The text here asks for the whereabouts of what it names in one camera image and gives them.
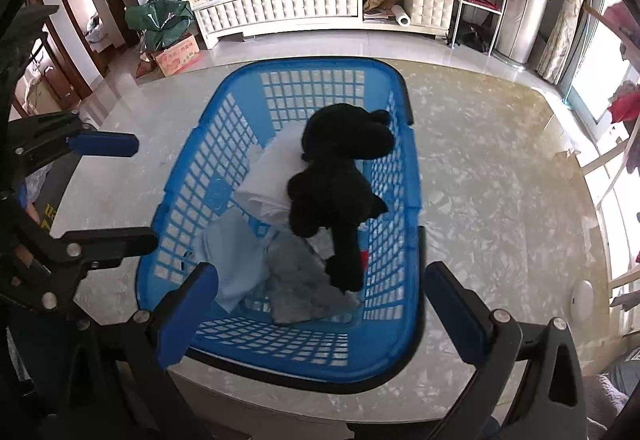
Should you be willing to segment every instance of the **blue clamp pad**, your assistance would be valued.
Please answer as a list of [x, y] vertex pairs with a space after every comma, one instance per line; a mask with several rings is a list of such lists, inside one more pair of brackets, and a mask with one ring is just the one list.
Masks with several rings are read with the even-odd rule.
[[482, 366], [492, 327], [488, 308], [475, 292], [464, 289], [441, 261], [425, 268], [422, 287], [460, 358], [476, 368]]
[[140, 141], [133, 133], [93, 130], [80, 131], [66, 144], [80, 155], [99, 157], [133, 157], [140, 147]]
[[153, 312], [152, 341], [165, 370], [177, 364], [218, 294], [218, 271], [200, 263], [177, 290], [168, 292]]

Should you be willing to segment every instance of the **green bag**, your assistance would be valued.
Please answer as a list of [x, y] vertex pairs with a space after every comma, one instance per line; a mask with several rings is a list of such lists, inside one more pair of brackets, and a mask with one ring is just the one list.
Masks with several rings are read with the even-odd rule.
[[141, 51], [164, 50], [180, 40], [194, 21], [188, 2], [152, 0], [141, 6], [127, 7], [129, 29], [143, 32]]

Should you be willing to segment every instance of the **tile floor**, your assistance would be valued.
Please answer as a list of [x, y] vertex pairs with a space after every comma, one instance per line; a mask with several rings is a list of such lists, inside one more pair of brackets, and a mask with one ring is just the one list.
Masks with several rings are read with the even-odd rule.
[[[211, 66], [295, 56], [366, 56], [439, 64], [513, 81], [535, 88], [545, 97], [559, 99], [555, 87], [536, 74], [517, 72], [494, 57], [466, 46], [452, 49], [442, 41], [419, 34], [375, 30], [286, 32], [256, 36], [247, 41], [240, 36], [228, 36], [222, 38], [212, 50], [203, 50], [202, 57], [182, 74]], [[83, 104], [82, 115], [99, 126], [117, 100], [126, 95], [128, 88], [162, 78], [161, 72], [156, 69], [134, 79], [137, 64], [138, 56], [133, 49], [116, 59], [110, 65], [111, 73]]]
[[[529, 86], [542, 93], [557, 117], [564, 133], [566, 149], [580, 150], [588, 147], [588, 141], [576, 124], [571, 112], [561, 103], [557, 91], [531, 72], [517, 72], [495, 58], [485, 56], [464, 46], [455, 49], [443, 42], [413, 34], [396, 34], [376, 31], [318, 31], [258, 36], [244, 42], [225, 38], [212, 50], [204, 50], [201, 59], [188, 67], [183, 74], [193, 70], [255, 61], [259, 59], [284, 58], [294, 56], [368, 56], [373, 58], [393, 58], [407, 61], [439, 64], [478, 72]], [[130, 50], [113, 62], [111, 73], [98, 86], [94, 94], [82, 105], [84, 119], [100, 127], [113, 107], [139, 86], [161, 78], [158, 70], [138, 80], [134, 79], [137, 54]], [[304, 421], [286, 415], [256, 410], [228, 398], [216, 396], [225, 401], [222, 414], [225, 425], [250, 432], [254, 438], [298, 438], [301, 434], [311, 438], [349, 438], [350, 432], [339, 423], [306, 424]], [[264, 424], [249, 428], [251, 423]]]

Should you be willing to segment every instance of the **tissue box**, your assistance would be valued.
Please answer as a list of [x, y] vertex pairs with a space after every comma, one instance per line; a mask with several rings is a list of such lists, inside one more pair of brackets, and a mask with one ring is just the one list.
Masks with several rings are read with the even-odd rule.
[[155, 54], [154, 58], [164, 76], [169, 77], [180, 72], [180, 69], [185, 65], [196, 61], [200, 57], [199, 53], [198, 43], [196, 43], [193, 34], [190, 34], [178, 43], [174, 43], [169, 48]]

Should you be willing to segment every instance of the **plastic basket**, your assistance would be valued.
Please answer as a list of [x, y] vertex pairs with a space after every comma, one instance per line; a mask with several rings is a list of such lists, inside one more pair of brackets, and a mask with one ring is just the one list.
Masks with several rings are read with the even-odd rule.
[[[367, 221], [361, 245], [369, 263], [353, 314], [298, 325], [271, 324], [260, 287], [231, 313], [213, 303], [188, 356], [283, 386], [355, 393], [385, 382], [411, 358], [422, 334], [418, 226], [420, 179], [413, 122], [401, 75], [369, 58], [293, 58], [255, 62], [220, 84], [188, 137], [153, 219], [159, 246], [140, 260], [140, 308], [153, 309], [194, 269], [200, 229], [234, 202], [248, 172], [247, 149], [266, 146], [290, 120], [334, 103], [386, 109], [396, 137], [392, 153], [363, 173], [390, 211]], [[257, 236], [268, 225], [245, 214]]]

